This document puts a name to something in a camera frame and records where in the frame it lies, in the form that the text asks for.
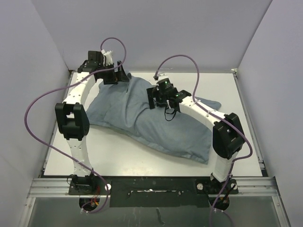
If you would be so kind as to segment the blue-grey pillowcase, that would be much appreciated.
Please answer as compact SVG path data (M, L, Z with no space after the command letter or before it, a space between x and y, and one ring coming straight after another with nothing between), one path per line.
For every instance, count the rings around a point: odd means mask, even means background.
M184 113L165 120L164 108L149 108L146 89L152 85L131 76L129 82L99 84L86 114L91 125L113 128L162 153L207 164L212 133Z

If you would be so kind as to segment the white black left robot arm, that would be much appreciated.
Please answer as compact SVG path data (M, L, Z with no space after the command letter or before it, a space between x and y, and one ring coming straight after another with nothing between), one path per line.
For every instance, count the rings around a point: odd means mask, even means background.
M66 139L73 157L74 171L71 178L73 185L85 194L96 190L95 174L89 161L86 136L89 132L89 120L84 104L88 94L97 80L102 79L106 85L116 85L118 82L128 82L130 78L125 73L122 62L106 64L97 60L85 60L77 70L76 85L62 103L55 105L55 115L59 132Z

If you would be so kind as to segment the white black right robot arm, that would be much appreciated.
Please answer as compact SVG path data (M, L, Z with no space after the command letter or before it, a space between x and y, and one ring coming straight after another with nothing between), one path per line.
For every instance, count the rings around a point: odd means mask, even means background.
M173 84L156 85L146 89L149 106L172 109L173 113L186 114L212 132L212 147L217 154L214 171L211 176L211 189L222 193L227 189L226 179L230 177L229 170L232 160L236 158L245 142L239 132L244 133L240 119L235 113L221 113L194 98L185 90L178 91Z

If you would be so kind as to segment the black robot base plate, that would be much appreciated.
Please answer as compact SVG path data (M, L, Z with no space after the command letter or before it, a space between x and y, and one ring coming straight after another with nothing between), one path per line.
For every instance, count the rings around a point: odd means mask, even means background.
M92 185L73 185L67 177L69 195L79 196L82 212L110 208L170 208L195 206L226 210L230 196L239 193L235 179L218 182L211 177L95 176Z

